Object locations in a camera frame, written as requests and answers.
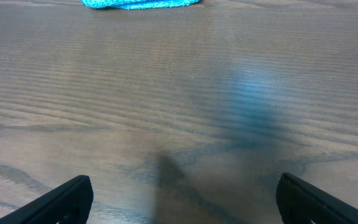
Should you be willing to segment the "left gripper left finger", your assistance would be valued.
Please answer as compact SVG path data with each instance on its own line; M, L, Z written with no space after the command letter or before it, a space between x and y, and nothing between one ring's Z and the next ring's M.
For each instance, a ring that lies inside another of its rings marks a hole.
M0 224L86 224L93 198L90 177L79 175L0 218Z

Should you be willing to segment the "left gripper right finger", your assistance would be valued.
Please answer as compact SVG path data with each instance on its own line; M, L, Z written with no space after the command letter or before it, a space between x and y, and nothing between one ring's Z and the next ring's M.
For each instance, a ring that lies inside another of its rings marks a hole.
M283 173L276 203L284 224L358 224L358 209L291 173Z

